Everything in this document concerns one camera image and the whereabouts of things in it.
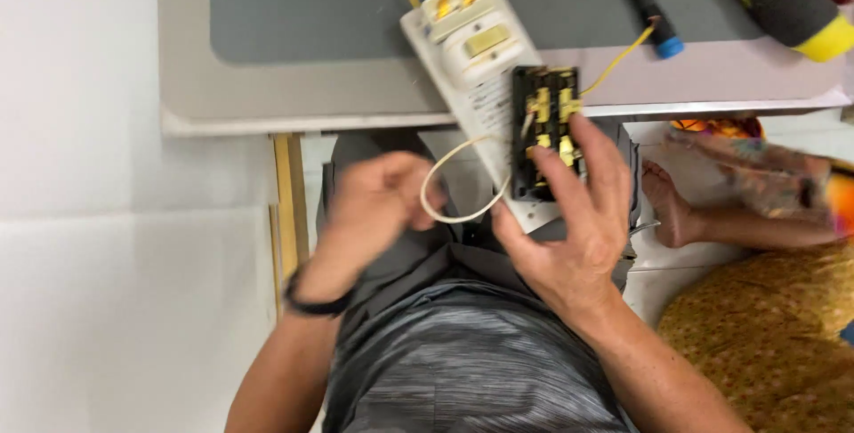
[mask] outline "white power strip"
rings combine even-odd
[[[500,188],[510,175],[512,69],[542,60],[507,0],[464,1],[425,0],[400,26],[465,135],[495,137],[472,147]],[[492,46],[481,47],[490,31],[485,41]],[[525,233],[560,217],[554,203],[514,201],[509,189],[505,200]]]

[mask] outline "bare foot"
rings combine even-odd
[[[679,196],[677,186],[667,171],[652,161],[644,160],[640,186],[661,222],[655,230],[661,244],[683,247],[696,241],[701,224],[692,214],[689,202]]]

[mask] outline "gray mat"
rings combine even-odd
[[[626,0],[510,0],[540,49],[628,45],[642,27]],[[658,0],[686,42],[763,35],[737,0]],[[407,0],[211,0],[211,43],[238,65],[411,57]]]

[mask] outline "striped gray shirt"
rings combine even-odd
[[[542,303],[454,280],[402,300],[339,345],[324,431],[636,429],[592,349]]]

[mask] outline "gray shorts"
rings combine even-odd
[[[641,188],[641,159],[638,146],[631,141],[623,126],[615,121],[594,120],[623,153],[632,172],[632,196],[628,228],[635,227],[641,215],[639,199]],[[318,207],[317,226],[320,234],[326,221],[326,207],[335,194],[336,178],[347,166],[392,151],[410,151],[433,159],[427,146],[415,129],[382,129],[342,133],[338,136],[331,162],[324,165],[323,188]],[[453,202],[445,207],[445,214],[457,216]],[[429,231],[405,231],[400,239],[359,278],[354,303],[344,317],[339,339],[348,336],[359,324],[383,309],[411,295],[423,287],[450,277],[470,277],[509,289],[534,295],[513,269],[500,243],[492,235],[491,218],[486,214],[479,226],[463,231],[460,225],[437,224]],[[566,237],[566,224],[556,219],[531,233],[537,241],[554,241]],[[636,254],[627,242],[622,258],[612,273],[612,280],[620,291],[626,285],[628,270],[635,263]]]

